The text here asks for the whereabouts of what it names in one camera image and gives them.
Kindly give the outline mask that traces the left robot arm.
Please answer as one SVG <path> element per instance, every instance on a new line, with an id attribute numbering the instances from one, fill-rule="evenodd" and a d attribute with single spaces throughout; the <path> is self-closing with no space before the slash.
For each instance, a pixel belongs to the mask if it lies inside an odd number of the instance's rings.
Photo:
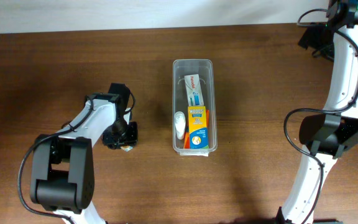
<path id="1" fill-rule="evenodd" d="M 104 223 L 92 202 L 93 147 L 101 140 L 109 149 L 130 151 L 138 141 L 132 121 L 134 95 L 112 83 L 106 93 L 93 93 L 84 108 L 54 134 L 41 134 L 26 152 L 32 158 L 30 199 L 44 210 L 36 214 L 65 223 Z"/>

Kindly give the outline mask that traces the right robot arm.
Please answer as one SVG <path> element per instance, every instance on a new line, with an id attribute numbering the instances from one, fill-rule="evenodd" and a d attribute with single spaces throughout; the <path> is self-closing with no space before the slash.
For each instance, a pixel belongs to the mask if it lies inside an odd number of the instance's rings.
<path id="1" fill-rule="evenodd" d="M 307 30 L 329 31 L 334 66 L 323 109 L 309 108 L 300 125 L 302 154 L 291 192 L 275 223 L 313 223 L 324 182 L 344 152 L 358 144 L 358 1 L 330 1 L 325 24 L 297 22 Z"/>

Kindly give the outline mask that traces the small gold-lid jar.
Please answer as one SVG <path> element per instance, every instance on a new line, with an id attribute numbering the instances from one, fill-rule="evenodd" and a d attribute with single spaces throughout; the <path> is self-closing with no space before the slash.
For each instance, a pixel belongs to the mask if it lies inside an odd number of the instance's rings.
<path id="1" fill-rule="evenodd" d="M 132 147 L 132 146 L 121 146 L 121 149 L 122 149 L 123 151 L 129 152 L 130 150 L 133 149 L 133 147 Z"/>

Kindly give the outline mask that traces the yellow Woods medicine box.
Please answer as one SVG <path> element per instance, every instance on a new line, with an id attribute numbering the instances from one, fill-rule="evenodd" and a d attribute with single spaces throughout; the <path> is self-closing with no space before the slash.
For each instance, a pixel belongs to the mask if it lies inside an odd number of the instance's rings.
<path id="1" fill-rule="evenodd" d="M 190 149 L 209 148 L 205 106 L 188 107 L 188 131 Z"/>

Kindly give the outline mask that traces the white lotion bottle clear cap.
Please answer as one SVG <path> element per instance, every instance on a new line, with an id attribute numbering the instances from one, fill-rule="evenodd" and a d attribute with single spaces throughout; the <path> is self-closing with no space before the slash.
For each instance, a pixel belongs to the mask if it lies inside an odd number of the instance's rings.
<path id="1" fill-rule="evenodd" d="M 177 111 L 174 114 L 174 128 L 176 136 L 179 140 L 184 139 L 185 137 L 185 129 L 186 129 L 186 118 L 185 114 L 181 111 Z"/>

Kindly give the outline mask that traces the orange medicine box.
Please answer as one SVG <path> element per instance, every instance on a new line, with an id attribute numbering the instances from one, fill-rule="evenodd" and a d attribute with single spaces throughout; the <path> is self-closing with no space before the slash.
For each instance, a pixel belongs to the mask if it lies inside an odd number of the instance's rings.
<path id="1" fill-rule="evenodd" d="M 207 119 L 207 126 L 209 125 L 209 110 L 206 110 L 206 119 Z M 189 132 L 188 132 L 188 128 L 186 128 L 186 132 L 185 132 L 185 138 L 184 138 L 184 149 L 189 149 L 190 148 L 190 142 L 189 142 Z"/>

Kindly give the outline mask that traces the white Panadol box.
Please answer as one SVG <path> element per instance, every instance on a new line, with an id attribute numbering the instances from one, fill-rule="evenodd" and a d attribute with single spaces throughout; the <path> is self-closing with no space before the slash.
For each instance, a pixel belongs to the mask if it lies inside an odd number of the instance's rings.
<path id="1" fill-rule="evenodd" d="M 184 76 L 188 106 L 204 106 L 198 74 Z"/>

